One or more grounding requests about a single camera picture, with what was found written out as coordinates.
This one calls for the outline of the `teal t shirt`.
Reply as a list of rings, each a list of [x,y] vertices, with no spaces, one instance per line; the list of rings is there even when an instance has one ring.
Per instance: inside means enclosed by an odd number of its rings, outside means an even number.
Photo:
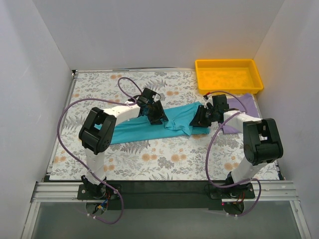
[[[196,134],[209,134],[207,127],[193,127],[193,120],[200,102],[165,109],[168,121],[163,124],[152,125],[146,116],[131,119],[115,127],[111,144],[128,143],[135,141],[161,139],[177,136],[191,136]]]

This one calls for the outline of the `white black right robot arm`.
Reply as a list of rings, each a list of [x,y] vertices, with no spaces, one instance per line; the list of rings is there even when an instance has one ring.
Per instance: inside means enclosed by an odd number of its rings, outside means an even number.
[[[225,190],[229,197],[237,198],[255,180],[255,175],[263,167],[283,156],[284,150],[274,119],[252,117],[248,115],[246,107],[243,110],[231,108],[227,95],[223,91],[205,94],[205,104],[198,107],[190,125],[207,128],[217,122],[219,130],[229,125],[243,134],[244,157],[237,168],[229,173],[224,185],[218,185],[210,179],[209,154],[206,154],[205,159],[205,173],[209,184]]]

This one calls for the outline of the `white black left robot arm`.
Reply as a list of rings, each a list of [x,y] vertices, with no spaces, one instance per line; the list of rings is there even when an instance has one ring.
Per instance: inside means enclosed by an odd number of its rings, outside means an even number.
[[[81,177],[86,192],[95,199],[105,196],[106,181],[104,155],[110,146],[115,127],[125,121],[146,116],[151,125],[168,121],[157,93],[145,88],[140,95],[109,109],[94,107],[90,110],[79,132],[79,139],[85,149],[88,170]]]

